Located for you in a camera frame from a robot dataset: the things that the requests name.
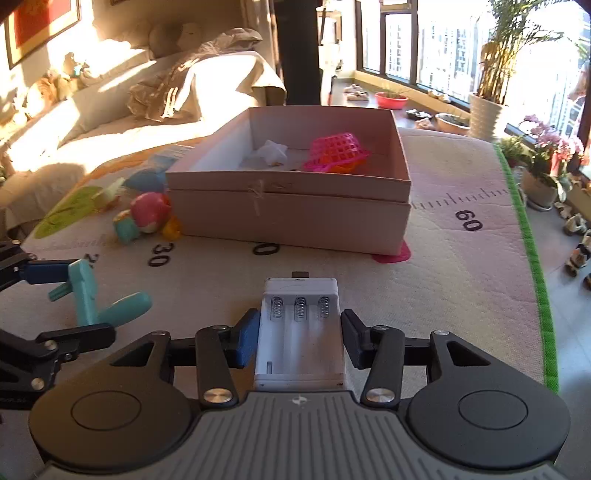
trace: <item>gray ribbed panel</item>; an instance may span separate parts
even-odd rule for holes
[[[509,475],[466,472],[415,445],[394,414],[360,407],[347,392],[301,397],[250,393],[238,408],[206,413],[169,457],[109,480],[566,480],[549,465]],[[38,478],[100,477],[49,467]]]

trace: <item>red bowl planter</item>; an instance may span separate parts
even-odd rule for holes
[[[378,107],[389,108],[390,110],[402,110],[408,101],[407,97],[391,92],[378,92],[375,97],[378,101]]]

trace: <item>green mat border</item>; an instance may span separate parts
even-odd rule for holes
[[[554,324],[552,321],[552,311],[550,310],[550,301],[548,300],[548,292],[546,290],[546,283],[544,281],[544,272],[540,265],[538,251],[535,247],[534,235],[531,233],[530,222],[527,219],[525,206],[519,196],[517,185],[509,164],[505,159],[501,149],[498,145],[494,145],[497,157],[501,163],[501,168],[505,174],[505,180],[513,205],[517,211],[517,218],[519,220],[519,227],[521,227],[521,236],[525,244],[525,252],[530,261],[531,276],[534,279],[535,296],[538,301],[538,315],[540,318],[540,330],[542,337],[542,351],[544,355],[544,383],[550,390],[558,393],[558,360],[556,357],[556,338],[554,336]]]

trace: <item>pink box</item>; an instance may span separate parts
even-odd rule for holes
[[[351,132],[372,154],[353,174],[297,171],[313,140]],[[245,161],[266,140],[287,162]],[[400,253],[410,177],[390,110],[338,106],[251,108],[166,173],[185,235],[384,255]]]

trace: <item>window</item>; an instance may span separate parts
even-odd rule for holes
[[[363,0],[360,5],[364,68],[447,93],[468,108],[469,94],[480,81],[480,51],[495,25],[489,0]],[[584,106],[577,84],[589,68],[589,14],[570,0],[536,10],[530,19],[545,30],[564,31],[565,39],[528,46],[519,54],[507,95],[509,122],[518,126],[525,115],[536,114],[560,132],[576,135]]]

